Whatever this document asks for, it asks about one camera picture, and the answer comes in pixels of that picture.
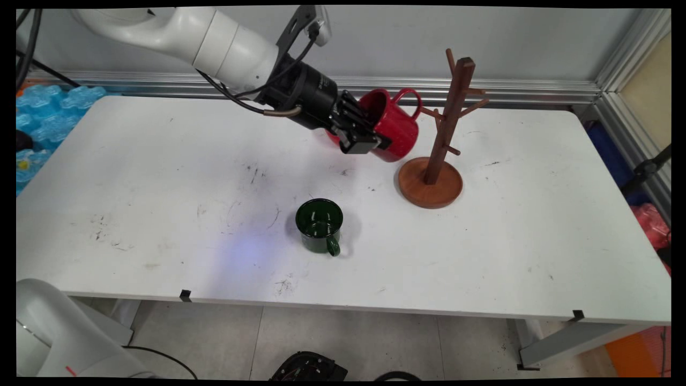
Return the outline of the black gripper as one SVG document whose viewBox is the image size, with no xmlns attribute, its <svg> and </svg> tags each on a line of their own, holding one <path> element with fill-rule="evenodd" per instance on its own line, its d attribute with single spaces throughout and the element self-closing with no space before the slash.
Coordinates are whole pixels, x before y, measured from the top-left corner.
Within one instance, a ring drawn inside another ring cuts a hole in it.
<svg viewBox="0 0 686 386">
<path fill-rule="evenodd" d="M 367 154 L 385 151 L 391 139 L 377 133 L 375 123 L 362 105 L 347 91 L 339 93 L 337 83 L 312 68 L 299 63 L 279 81 L 281 108 L 301 107 L 290 117 L 307 129 L 329 129 L 344 154 Z M 340 95 L 340 115 L 332 114 Z"/>
</svg>

